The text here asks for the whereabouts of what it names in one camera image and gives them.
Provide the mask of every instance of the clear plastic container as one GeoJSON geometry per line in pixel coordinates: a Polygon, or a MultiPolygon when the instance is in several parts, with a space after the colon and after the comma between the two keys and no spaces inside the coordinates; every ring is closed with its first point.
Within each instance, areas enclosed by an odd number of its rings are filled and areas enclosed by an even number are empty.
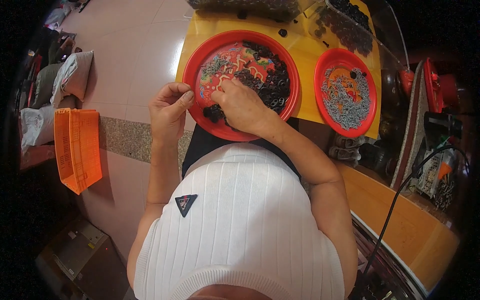
{"type": "Polygon", "coordinates": [[[309,33],[329,48],[355,53],[371,70],[408,70],[402,32],[384,0],[324,0],[313,8],[309,33]]]}
{"type": "Polygon", "coordinates": [[[214,12],[248,12],[260,17],[290,22],[314,0],[186,0],[196,10],[214,12]]]}

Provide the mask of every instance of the white ribbed sweater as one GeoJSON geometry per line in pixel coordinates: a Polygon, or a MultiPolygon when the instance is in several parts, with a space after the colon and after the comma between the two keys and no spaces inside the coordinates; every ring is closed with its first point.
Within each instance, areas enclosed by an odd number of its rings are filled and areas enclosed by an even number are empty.
{"type": "Polygon", "coordinates": [[[255,145],[226,145],[192,165],[138,256],[139,300],[187,299],[212,284],[273,300],[345,296],[337,252],[298,177],[255,145]],[[188,194],[198,197],[183,218],[175,197],[188,194]]]}

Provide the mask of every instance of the pink tile floor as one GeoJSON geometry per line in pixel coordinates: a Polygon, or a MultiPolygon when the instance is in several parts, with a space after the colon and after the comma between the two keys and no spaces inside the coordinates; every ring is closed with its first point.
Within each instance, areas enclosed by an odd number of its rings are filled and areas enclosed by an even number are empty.
{"type": "MultiPolygon", "coordinates": [[[[185,0],[91,0],[61,29],[94,51],[83,108],[150,123],[148,101],[175,80],[190,20],[185,0]]],[[[186,130],[195,121],[187,115],[186,130]]],[[[144,211],[150,164],[101,150],[104,177],[79,197],[90,221],[109,234],[125,260],[144,211]]]]}

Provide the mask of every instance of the sneaker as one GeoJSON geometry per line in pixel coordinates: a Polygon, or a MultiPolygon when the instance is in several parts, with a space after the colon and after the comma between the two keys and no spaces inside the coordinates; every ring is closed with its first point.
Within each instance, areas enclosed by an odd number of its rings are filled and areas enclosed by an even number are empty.
{"type": "Polygon", "coordinates": [[[360,160],[361,155],[357,148],[343,149],[340,147],[330,147],[328,156],[338,160],[360,160]]]}
{"type": "Polygon", "coordinates": [[[364,135],[358,136],[356,138],[349,138],[340,134],[337,134],[335,137],[335,146],[350,149],[357,148],[367,142],[367,138],[364,135]]]}

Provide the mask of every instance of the orange crate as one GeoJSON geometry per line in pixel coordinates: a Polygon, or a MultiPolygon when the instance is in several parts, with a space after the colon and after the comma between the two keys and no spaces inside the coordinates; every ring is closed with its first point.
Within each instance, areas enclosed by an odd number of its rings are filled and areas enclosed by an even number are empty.
{"type": "Polygon", "coordinates": [[[94,109],[55,111],[55,154],[60,180],[77,195],[102,178],[98,117],[94,109]]]}

